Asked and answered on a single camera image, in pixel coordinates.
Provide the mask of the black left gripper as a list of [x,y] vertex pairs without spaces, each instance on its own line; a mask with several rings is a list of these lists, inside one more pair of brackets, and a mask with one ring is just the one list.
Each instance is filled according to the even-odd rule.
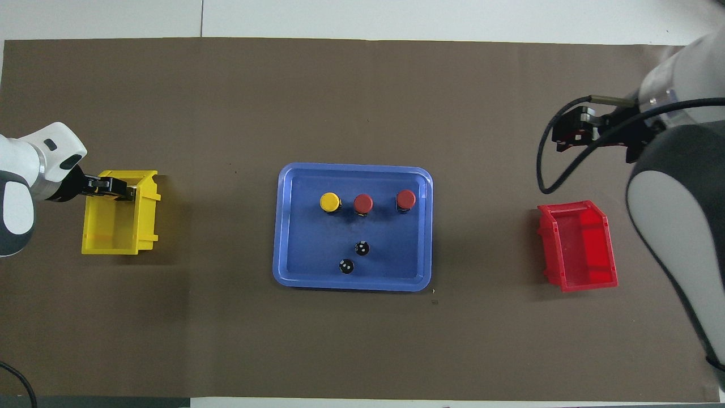
[[67,202],[77,196],[111,197],[115,201],[134,201],[136,189],[113,177],[86,177],[79,165],[74,166],[57,189],[57,202]]

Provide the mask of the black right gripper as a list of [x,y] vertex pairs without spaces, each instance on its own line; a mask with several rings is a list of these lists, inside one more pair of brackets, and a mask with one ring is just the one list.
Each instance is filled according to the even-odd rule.
[[[586,147],[595,142],[596,137],[620,126],[629,119],[640,114],[638,108],[616,108],[609,114],[601,116],[601,124],[596,131],[598,116],[588,105],[580,105],[562,114],[558,120],[558,128],[552,132],[552,142],[556,144],[556,152],[564,152],[572,147]],[[614,132],[604,147],[625,147],[625,161],[636,163],[645,148],[655,137],[665,131],[663,122],[657,119],[637,119],[623,129]]]

